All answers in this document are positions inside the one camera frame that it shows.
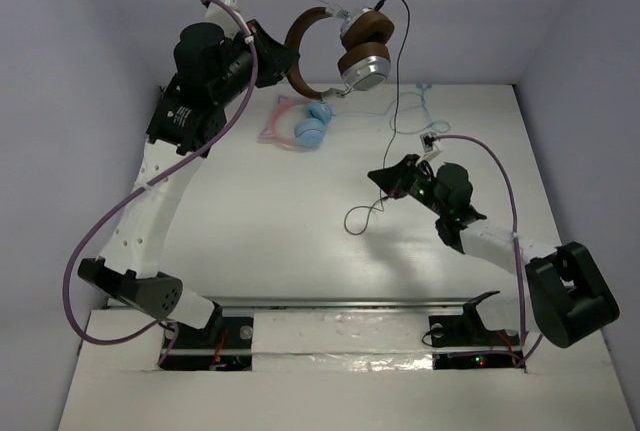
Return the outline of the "brown silver headphones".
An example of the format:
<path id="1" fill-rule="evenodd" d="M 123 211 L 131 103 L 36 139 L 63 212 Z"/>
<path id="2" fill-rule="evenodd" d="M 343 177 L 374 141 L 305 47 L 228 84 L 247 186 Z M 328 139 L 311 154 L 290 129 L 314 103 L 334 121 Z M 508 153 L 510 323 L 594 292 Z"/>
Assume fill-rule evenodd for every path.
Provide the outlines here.
<path id="1" fill-rule="evenodd" d="M 315 90 L 307 84 L 299 66 L 294 66 L 287 75 L 290 86 L 305 98 L 325 100 L 330 96 L 344 97 L 353 91 L 368 91 L 384 83 L 391 70 L 387 43 L 395 25 L 380 11 L 378 5 L 352 11 L 329 3 L 309 8 L 290 26 L 285 46 L 298 52 L 306 32 L 319 21 L 329 18 L 342 21 L 340 41 L 344 54 L 338 60 L 337 67 L 344 88 Z"/>

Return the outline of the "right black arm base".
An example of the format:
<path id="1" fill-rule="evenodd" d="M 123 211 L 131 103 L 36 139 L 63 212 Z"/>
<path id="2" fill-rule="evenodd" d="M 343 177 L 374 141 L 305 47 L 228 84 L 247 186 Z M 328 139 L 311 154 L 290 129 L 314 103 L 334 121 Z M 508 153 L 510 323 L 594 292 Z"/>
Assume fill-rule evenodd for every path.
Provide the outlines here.
<path id="1" fill-rule="evenodd" d="M 478 305 L 496 294 L 498 291 L 489 291 L 469 299 L 459 314 L 429 317 L 421 342 L 433 351 L 435 370 L 524 367 L 519 335 L 488 329 L 478 313 Z"/>

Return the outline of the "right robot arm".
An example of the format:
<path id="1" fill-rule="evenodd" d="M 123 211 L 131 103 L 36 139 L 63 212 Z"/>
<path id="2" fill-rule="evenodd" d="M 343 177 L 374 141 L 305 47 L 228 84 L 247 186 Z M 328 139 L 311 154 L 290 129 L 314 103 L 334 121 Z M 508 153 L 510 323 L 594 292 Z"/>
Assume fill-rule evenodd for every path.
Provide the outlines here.
<path id="1" fill-rule="evenodd" d="M 553 345 L 568 348 L 619 319 L 619 305 L 586 246 L 521 239 L 492 223 L 472 206 L 473 186 L 461 165 L 446 163 L 431 172 L 409 154 L 367 177 L 385 196 L 409 196 L 435 213 L 446 246 L 521 278 L 528 287 L 525 309 Z"/>

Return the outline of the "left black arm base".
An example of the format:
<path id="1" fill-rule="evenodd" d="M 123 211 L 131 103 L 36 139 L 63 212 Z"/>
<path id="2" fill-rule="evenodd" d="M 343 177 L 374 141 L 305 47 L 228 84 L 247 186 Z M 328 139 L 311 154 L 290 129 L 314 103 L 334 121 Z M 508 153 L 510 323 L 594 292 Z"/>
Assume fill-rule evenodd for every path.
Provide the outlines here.
<path id="1" fill-rule="evenodd" d="M 158 367 L 164 371 L 251 371 L 254 316 L 221 306 L 203 329 L 182 323 L 164 326 Z"/>

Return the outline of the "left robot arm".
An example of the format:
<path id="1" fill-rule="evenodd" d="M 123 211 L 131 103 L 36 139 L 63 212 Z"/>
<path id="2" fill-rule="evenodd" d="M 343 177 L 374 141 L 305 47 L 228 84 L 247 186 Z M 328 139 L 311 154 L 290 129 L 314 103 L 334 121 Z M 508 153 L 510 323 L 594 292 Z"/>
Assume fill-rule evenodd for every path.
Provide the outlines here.
<path id="1" fill-rule="evenodd" d="M 186 27 L 173 51 L 176 72 L 146 131 L 143 160 L 112 237 L 79 277 L 157 321 L 187 327 L 200 345 L 222 333 L 221 309 L 161 272 L 160 258 L 181 198 L 213 143 L 230 130 L 226 107 L 254 88 L 280 82 L 296 51 L 271 38 L 255 20 L 234 37 L 212 23 Z"/>

